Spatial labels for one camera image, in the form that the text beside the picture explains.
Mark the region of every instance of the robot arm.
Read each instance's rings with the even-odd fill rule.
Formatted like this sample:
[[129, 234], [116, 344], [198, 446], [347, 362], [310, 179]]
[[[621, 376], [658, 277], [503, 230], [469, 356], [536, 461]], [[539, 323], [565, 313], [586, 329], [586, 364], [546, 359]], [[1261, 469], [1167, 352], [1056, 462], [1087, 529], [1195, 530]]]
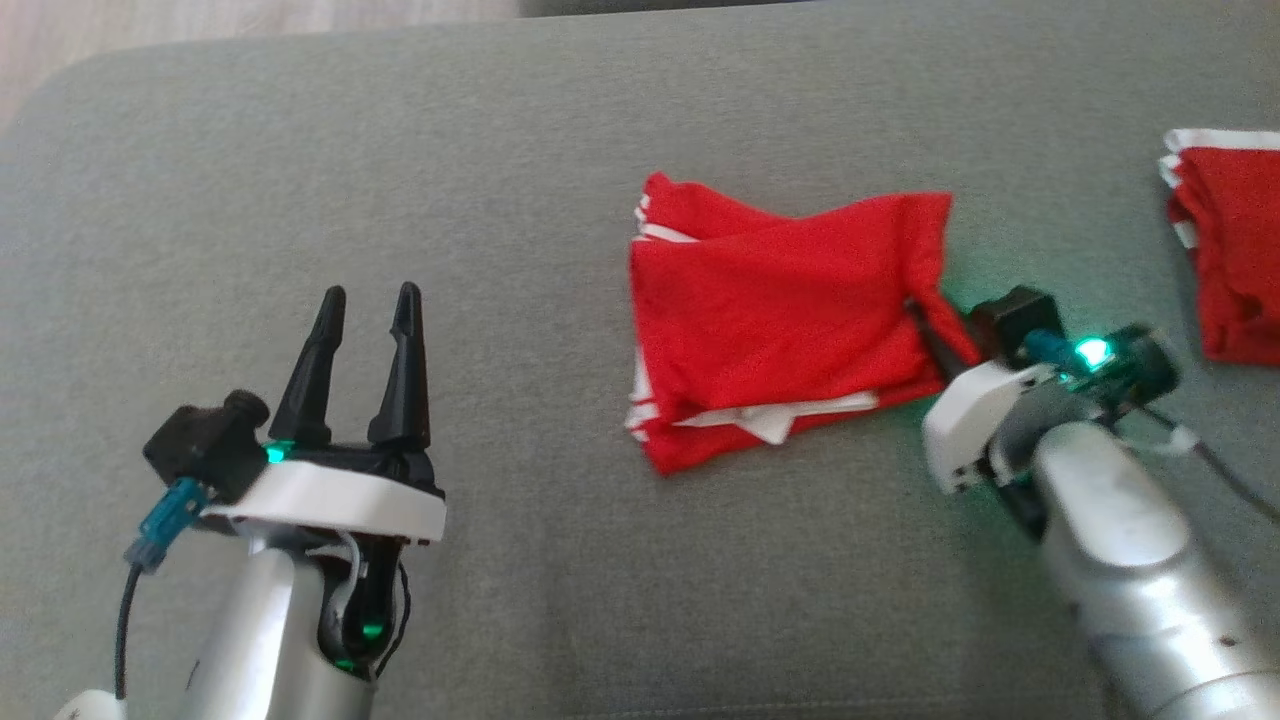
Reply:
[[924, 420], [942, 492], [997, 488], [1140, 716], [1280, 717], [1280, 661], [1183, 511], [1110, 430], [1176, 386], [1149, 331], [1069, 343], [1052, 299], [1030, 288], [975, 315], [995, 359], [951, 378]]
[[[155, 571], [189, 524], [250, 541], [241, 578], [192, 667], [183, 719], [367, 719], [408, 619], [401, 551], [444, 534], [444, 492], [426, 455], [419, 288], [401, 288], [387, 391], [369, 442], [358, 445], [333, 443], [325, 424], [344, 310], [343, 290], [329, 288], [268, 432], [271, 442], [255, 437], [266, 406], [236, 391], [223, 407], [179, 409], [143, 450], [169, 492], [127, 555], [136, 569]], [[123, 637], [118, 643], [120, 662]], [[124, 714], [120, 665], [114, 696], [88, 691], [55, 717]]]

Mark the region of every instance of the black cable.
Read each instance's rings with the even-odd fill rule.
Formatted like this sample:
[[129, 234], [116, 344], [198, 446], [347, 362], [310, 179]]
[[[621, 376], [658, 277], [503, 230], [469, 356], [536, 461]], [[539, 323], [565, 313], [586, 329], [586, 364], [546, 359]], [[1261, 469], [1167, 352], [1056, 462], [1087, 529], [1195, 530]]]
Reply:
[[[1169, 430], [1179, 427], [1178, 421], [1157, 410], [1152, 410], [1147, 406], [1139, 406], [1138, 410]], [[1196, 445], [1192, 447], [1192, 452], [1198, 455], [1199, 459], [1213, 470], [1213, 473], [1228, 488], [1230, 488], [1231, 492], [1235, 493], [1236, 497], [1247, 502], [1249, 507], [1256, 510], [1267, 520], [1280, 525], [1280, 509], [1267, 502], [1265, 497], [1249, 487], [1249, 483], [1244, 482], [1244, 479], [1236, 475], [1234, 470], [1228, 468], [1226, 462], [1222, 461], [1219, 454], [1213, 452], [1213, 450], [1206, 445], [1203, 439], [1199, 437], [1196, 438]]]
[[129, 565], [129, 578], [124, 580], [124, 594], [120, 596], [120, 615], [115, 620], [115, 700], [124, 700], [124, 646], [129, 639], [129, 610], [133, 609], [133, 593], [138, 589], [142, 565]]
[[404, 570], [403, 562], [399, 564], [399, 574], [401, 574], [401, 592], [404, 593], [404, 609], [401, 611], [399, 626], [396, 628], [396, 638], [392, 639], [390, 647], [387, 648], [387, 655], [384, 655], [383, 659], [378, 662], [378, 670], [374, 673], [375, 678], [381, 676], [383, 670], [387, 669], [387, 664], [390, 661], [392, 656], [396, 655], [396, 651], [399, 650], [399, 644], [404, 642], [404, 629], [408, 628], [408, 614], [410, 610], [412, 609], [412, 601], [410, 600], [408, 594], [408, 571]]

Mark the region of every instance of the red cloth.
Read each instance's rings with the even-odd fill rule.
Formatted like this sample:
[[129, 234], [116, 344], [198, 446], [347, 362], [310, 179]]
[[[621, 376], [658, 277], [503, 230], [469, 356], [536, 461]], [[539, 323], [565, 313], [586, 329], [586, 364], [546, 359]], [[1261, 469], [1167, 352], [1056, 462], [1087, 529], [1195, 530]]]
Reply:
[[791, 219], [652, 176], [631, 243], [627, 428], [658, 471], [941, 391], [908, 297], [977, 363], [938, 292], [950, 206], [946, 193], [887, 195]]
[[1204, 355], [1280, 364], [1280, 133], [1175, 129], [1169, 217], [1199, 277]]

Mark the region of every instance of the blue cable connector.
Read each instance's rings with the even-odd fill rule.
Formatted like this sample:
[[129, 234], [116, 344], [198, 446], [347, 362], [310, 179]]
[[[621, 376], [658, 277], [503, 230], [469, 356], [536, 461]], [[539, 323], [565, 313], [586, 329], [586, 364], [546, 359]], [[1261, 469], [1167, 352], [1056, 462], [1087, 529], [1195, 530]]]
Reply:
[[155, 574], [174, 538], [189, 528], [207, 505], [209, 495], [205, 488], [195, 478], [182, 478], [138, 525], [140, 537], [129, 546], [124, 560], [131, 565], [140, 565], [147, 575]]

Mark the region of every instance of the red towel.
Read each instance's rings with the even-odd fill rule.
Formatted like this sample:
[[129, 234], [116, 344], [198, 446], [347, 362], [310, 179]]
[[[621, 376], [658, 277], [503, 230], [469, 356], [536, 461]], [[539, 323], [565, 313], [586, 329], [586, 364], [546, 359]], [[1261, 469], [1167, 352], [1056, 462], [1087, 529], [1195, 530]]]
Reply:
[[887, 195], [791, 219], [652, 176], [631, 243], [626, 427], [658, 471], [942, 389], [908, 297], [977, 363], [938, 293], [950, 206], [946, 193]]
[[1161, 174], [1199, 277], [1204, 355], [1280, 364], [1280, 133], [1175, 129]]

